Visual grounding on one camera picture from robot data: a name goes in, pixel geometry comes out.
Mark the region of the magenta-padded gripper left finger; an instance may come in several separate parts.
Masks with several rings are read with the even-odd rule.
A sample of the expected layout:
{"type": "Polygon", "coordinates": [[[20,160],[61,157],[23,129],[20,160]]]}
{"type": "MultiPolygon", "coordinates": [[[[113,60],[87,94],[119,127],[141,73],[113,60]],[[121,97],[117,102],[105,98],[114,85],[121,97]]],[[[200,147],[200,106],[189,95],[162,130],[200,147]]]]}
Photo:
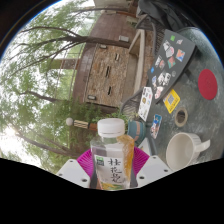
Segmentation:
{"type": "Polygon", "coordinates": [[[77,159],[69,159],[56,175],[84,188],[96,189],[98,185],[91,150],[77,159]]]}

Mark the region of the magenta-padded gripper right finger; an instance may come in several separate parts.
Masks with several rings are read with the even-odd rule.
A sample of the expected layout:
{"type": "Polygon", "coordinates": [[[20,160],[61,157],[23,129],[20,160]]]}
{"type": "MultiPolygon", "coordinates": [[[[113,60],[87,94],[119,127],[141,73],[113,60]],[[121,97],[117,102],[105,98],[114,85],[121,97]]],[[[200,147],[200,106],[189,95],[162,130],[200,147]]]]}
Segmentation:
{"type": "Polygon", "coordinates": [[[149,156],[135,147],[131,170],[131,188],[140,188],[172,174],[173,171],[156,155],[149,156]]]}

